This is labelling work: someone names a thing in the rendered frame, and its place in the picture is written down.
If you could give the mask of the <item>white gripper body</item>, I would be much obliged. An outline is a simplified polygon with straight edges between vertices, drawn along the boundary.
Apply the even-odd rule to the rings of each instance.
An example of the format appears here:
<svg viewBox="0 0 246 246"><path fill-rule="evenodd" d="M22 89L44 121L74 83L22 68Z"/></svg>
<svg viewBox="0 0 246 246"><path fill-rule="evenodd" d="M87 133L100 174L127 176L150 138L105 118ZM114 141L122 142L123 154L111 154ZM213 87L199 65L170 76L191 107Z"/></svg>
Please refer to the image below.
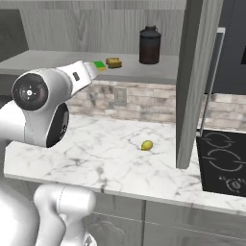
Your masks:
<svg viewBox="0 0 246 246"><path fill-rule="evenodd" d="M87 61L84 63L84 80L87 83L90 83L91 81L95 80L99 75L99 70L96 67L94 62Z"/></svg>

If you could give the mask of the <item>green sponge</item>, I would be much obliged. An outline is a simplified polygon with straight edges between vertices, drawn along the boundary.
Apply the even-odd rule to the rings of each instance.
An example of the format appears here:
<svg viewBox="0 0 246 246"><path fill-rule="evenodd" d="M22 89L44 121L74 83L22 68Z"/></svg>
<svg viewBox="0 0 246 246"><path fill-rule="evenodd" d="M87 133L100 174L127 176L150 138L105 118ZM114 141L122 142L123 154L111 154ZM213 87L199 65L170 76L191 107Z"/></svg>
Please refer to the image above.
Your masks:
<svg viewBox="0 0 246 246"><path fill-rule="evenodd" d="M106 71L107 70L106 65L102 61L95 61L94 64L99 71Z"/></svg>

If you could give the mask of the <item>grey wood cabinet door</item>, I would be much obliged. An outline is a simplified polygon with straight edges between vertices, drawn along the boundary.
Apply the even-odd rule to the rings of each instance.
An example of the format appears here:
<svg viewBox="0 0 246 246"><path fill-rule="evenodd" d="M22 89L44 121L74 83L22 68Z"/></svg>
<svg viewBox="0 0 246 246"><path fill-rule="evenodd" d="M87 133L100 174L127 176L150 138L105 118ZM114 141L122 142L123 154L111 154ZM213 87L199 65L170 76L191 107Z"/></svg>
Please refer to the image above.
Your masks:
<svg viewBox="0 0 246 246"><path fill-rule="evenodd" d="M176 83L176 167L187 169L224 0L186 0Z"/></svg>

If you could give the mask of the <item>grey base cabinet door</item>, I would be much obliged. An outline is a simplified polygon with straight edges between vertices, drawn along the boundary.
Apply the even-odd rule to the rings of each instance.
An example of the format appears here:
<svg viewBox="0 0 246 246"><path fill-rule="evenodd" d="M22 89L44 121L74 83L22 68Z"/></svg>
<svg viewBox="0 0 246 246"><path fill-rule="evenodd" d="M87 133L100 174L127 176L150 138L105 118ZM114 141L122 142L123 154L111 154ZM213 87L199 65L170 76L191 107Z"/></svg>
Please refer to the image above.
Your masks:
<svg viewBox="0 0 246 246"><path fill-rule="evenodd" d="M138 220L92 213L85 218L85 225L98 246L142 244L142 223Z"/></svg>
<svg viewBox="0 0 246 246"><path fill-rule="evenodd" d="M246 239L145 223L143 246L246 246Z"/></svg>

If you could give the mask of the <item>dark brown jar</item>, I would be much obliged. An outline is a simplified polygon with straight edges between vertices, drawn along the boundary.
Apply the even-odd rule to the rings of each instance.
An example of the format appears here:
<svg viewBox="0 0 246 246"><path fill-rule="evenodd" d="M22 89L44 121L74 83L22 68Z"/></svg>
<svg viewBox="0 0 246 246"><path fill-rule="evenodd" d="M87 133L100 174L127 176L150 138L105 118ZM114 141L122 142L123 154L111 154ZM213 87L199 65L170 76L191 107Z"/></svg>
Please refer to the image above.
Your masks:
<svg viewBox="0 0 246 246"><path fill-rule="evenodd" d="M139 62L157 64L160 61L161 34L156 25L146 26L139 32Z"/></svg>

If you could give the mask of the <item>yellow-green lemon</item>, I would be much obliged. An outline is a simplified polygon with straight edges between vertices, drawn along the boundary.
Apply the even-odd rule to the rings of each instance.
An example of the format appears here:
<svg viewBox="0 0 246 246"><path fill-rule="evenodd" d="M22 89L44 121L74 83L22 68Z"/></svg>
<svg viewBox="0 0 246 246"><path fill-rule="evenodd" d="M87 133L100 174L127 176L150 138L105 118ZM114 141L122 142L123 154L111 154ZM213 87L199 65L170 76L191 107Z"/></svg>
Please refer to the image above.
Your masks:
<svg viewBox="0 0 246 246"><path fill-rule="evenodd" d="M141 144L142 151L149 151L153 148L153 142L151 140L145 140Z"/></svg>

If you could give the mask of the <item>grey drawer front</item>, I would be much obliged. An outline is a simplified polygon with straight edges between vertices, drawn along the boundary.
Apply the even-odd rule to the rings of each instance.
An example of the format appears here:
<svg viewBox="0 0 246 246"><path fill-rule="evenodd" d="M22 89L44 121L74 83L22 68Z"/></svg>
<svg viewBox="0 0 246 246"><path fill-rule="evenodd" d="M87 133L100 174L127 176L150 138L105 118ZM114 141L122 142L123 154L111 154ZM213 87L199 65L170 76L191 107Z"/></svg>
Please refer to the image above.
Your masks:
<svg viewBox="0 0 246 246"><path fill-rule="evenodd" d="M246 216L207 209L146 202L146 221L246 240Z"/></svg>
<svg viewBox="0 0 246 246"><path fill-rule="evenodd" d="M135 198L97 193L96 213L141 220L143 217L143 201Z"/></svg>

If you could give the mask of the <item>dark range hood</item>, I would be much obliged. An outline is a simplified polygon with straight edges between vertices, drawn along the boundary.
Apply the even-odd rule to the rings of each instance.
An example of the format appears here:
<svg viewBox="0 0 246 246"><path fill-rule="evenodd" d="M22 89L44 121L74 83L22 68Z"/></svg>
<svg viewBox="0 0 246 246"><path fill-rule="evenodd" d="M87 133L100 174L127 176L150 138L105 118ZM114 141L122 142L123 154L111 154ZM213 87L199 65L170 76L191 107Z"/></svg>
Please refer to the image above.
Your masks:
<svg viewBox="0 0 246 246"><path fill-rule="evenodd" d="M226 34L212 92L246 95L246 0L224 0L219 26Z"/></svg>

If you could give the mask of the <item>black hob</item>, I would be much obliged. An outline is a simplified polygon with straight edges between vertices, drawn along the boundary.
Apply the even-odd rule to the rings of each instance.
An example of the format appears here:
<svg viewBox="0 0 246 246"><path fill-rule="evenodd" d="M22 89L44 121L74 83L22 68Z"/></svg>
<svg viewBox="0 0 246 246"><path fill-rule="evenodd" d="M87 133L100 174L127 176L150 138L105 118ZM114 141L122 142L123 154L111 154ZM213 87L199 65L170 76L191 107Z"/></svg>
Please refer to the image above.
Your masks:
<svg viewBox="0 0 246 246"><path fill-rule="evenodd" d="M246 133L203 130L196 144L202 189L246 197Z"/></svg>

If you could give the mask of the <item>grey wall outlet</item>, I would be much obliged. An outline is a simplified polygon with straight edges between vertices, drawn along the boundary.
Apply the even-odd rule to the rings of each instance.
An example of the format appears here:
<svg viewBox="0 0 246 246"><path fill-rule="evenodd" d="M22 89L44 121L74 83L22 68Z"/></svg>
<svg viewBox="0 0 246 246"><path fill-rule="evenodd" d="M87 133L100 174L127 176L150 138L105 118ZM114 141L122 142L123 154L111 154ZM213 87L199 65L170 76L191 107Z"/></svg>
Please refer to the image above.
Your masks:
<svg viewBox="0 0 246 246"><path fill-rule="evenodd" d="M119 107L127 106L127 89L125 87L114 89L114 104Z"/></svg>

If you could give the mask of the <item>grey wood wall cabinet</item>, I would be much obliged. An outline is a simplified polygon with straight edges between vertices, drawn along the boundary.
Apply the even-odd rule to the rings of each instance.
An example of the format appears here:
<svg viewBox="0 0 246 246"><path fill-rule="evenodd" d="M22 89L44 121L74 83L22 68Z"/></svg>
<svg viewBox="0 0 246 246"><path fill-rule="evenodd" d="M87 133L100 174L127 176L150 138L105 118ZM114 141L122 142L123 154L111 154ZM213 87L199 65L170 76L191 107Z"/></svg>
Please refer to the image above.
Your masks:
<svg viewBox="0 0 246 246"><path fill-rule="evenodd" d="M28 47L67 64L79 57L123 66L99 76L107 81L176 83L186 0L0 0L0 10L18 10ZM139 32L161 33L160 62L138 61Z"/></svg>

